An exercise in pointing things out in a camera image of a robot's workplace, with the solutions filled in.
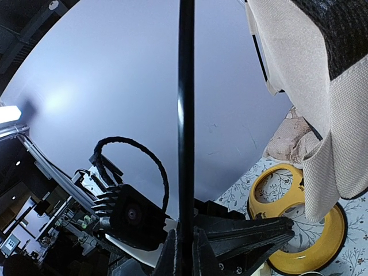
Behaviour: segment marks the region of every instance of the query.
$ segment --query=ceiling light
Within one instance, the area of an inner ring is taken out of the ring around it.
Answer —
[[[0,124],[3,122],[17,121],[22,113],[15,105],[0,107]]]

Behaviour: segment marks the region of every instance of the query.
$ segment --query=scratch mark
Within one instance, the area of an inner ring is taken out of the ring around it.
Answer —
[[[220,151],[214,151],[214,152],[209,152],[208,155],[213,155],[213,154],[217,154],[219,153]]]
[[[257,149],[257,144],[256,144],[256,142],[255,142],[255,140],[254,140],[254,138],[253,138],[252,132],[251,132],[251,130],[249,129],[249,127],[248,127],[248,126],[245,126],[245,125],[242,125],[242,127],[243,127],[243,128],[245,128],[245,129],[249,132],[249,135],[251,136],[251,139],[252,139],[252,141],[253,141],[254,147],[255,147],[255,149]]]

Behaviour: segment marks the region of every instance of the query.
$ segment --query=beige fabric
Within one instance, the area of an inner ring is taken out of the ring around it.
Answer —
[[[271,138],[263,157],[302,168],[304,156],[318,143],[316,135],[293,107]]]
[[[332,82],[318,27],[290,0],[248,0],[272,94],[284,89],[322,135],[303,161],[306,217],[320,221],[340,196],[368,187],[368,57]]]

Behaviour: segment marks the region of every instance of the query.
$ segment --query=screw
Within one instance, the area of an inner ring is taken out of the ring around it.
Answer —
[[[238,266],[238,267],[236,268],[235,273],[239,275],[239,274],[243,273],[243,269],[242,269],[240,266]]]

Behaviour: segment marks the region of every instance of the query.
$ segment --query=black knit fabric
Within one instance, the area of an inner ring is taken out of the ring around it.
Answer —
[[[329,77],[368,54],[368,0],[292,0],[324,36]]]

